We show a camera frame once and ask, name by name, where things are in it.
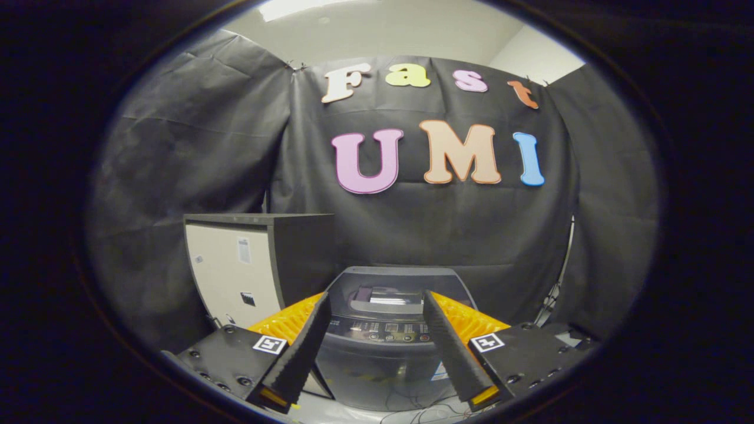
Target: black fabric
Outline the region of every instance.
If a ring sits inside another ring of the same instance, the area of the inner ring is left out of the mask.
[[[323,104],[324,74],[358,63],[369,63],[372,71],[354,95]],[[422,65],[431,84],[389,85],[388,68],[398,63]],[[489,91],[456,87],[452,74],[457,69],[481,74]],[[518,99],[507,85],[512,80],[530,87],[539,110]],[[566,253],[577,176],[566,129],[542,86],[454,60],[378,57],[297,70],[290,95],[290,123],[271,184],[271,212],[335,214],[341,268],[448,266],[461,276],[481,312],[513,323],[535,318]],[[428,137],[418,126],[426,119],[447,121],[461,140],[472,124],[493,127],[502,181],[482,185],[454,175],[451,183],[426,183]],[[381,157],[372,135],[385,128],[404,133],[398,142],[396,183],[373,195],[344,190],[336,177],[331,140],[364,134],[360,171],[375,175]],[[512,138],[517,131],[537,137],[543,186],[520,181],[523,163]]]
[[[259,211],[288,116],[291,69],[220,31],[162,64],[112,123],[87,210],[100,283],[150,346],[211,331],[185,251],[185,213]]]
[[[655,142],[592,66],[547,90],[573,140],[580,177],[572,250],[550,320],[604,338],[629,312],[657,244]]]

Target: pink letter u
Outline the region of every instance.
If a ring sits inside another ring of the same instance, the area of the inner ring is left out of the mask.
[[[359,195],[384,191],[398,178],[398,140],[403,131],[396,129],[375,132],[374,139],[380,143],[382,170],[374,177],[365,177],[359,171],[359,145],[364,135],[343,134],[333,138],[336,151],[336,172],[341,187]]]

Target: letter m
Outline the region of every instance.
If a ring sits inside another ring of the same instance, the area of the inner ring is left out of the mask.
[[[492,137],[495,130],[487,125],[471,125],[464,143],[445,121],[423,121],[419,127],[429,137],[429,171],[425,181],[432,184],[445,184],[453,180],[446,167],[446,159],[461,181],[465,181],[474,163],[471,179],[479,184],[496,184],[501,180],[495,164],[495,150]]]

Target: label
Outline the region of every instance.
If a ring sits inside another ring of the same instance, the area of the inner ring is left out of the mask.
[[[238,238],[238,261],[251,264],[251,250],[249,249],[248,238]]]
[[[443,362],[440,362],[440,365],[437,365],[437,370],[434,372],[434,375],[430,379],[430,381],[436,381],[439,379],[446,379],[448,378],[448,372],[445,371],[445,365],[443,365]]]
[[[479,353],[487,352],[489,350],[505,346],[505,343],[503,343],[495,333],[474,337],[473,339],[471,339],[471,342],[477,348],[477,351],[479,351]]]
[[[254,303],[254,296],[247,291],[241,292],[241,300],[243,300],[247,305],[256,306],[256,303]]]
[[[254,349],[277,355],[287,344],[288,340],[285,339],[278,339],[277,337],[272,336],[262,336],[262,338],[254,345]]]

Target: blue letter i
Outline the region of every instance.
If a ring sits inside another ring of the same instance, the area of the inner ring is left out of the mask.
[[[527,186],[541,186],[544,184],[544,177],[539,171],[539,160],[535,148],[537,139],[527,133],[513,133],[513,139],[518,142],[521,148],[521,159],[523,160],[521,181]]]

